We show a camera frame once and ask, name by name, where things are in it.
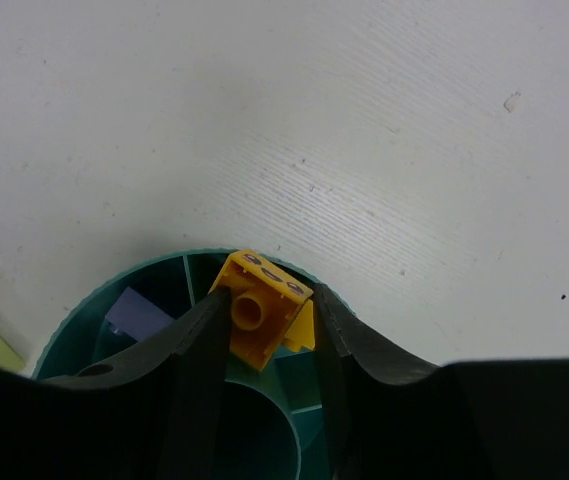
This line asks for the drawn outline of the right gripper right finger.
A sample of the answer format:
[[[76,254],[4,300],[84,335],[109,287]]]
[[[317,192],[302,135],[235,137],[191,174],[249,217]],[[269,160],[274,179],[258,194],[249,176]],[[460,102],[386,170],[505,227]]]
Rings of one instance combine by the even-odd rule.
[[[336,479],[569,479],[569,359],[434,365],[314,294]]]

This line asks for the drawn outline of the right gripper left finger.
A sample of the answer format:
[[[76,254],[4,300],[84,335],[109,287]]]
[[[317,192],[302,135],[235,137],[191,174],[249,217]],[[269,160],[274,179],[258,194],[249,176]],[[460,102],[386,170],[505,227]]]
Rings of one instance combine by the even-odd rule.
[[[208,479],[229,356],[231,295],[79,373],[0,369],[0,479]]]

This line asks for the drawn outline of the lavender 2x2 lego brick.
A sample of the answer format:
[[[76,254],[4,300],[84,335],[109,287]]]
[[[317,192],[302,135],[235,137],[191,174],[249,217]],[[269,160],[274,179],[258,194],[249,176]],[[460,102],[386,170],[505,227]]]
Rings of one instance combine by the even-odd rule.
[[[123,291],[105,315],[111,331],[141,342],[167,328],[173,318],[131,288]]]

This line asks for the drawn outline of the small yellow 2x2 lego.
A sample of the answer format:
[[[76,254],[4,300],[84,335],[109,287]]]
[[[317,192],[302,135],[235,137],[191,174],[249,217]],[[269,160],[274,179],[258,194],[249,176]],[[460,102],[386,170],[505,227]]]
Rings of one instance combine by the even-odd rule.
[[[211,289],[222,287],[231,293],[230,352],[262,371],[313,289],[252,250],[227,257]]]

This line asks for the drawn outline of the yellow 2x4 lego brick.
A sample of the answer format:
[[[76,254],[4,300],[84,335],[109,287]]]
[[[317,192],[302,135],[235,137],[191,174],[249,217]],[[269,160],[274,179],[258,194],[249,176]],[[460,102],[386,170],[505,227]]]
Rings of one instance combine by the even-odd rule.
[[[314,306],[311,299],[307,300],[295,320],[285,333],[282,345],[289,351],[298,353],[302,349],[315,349]]]

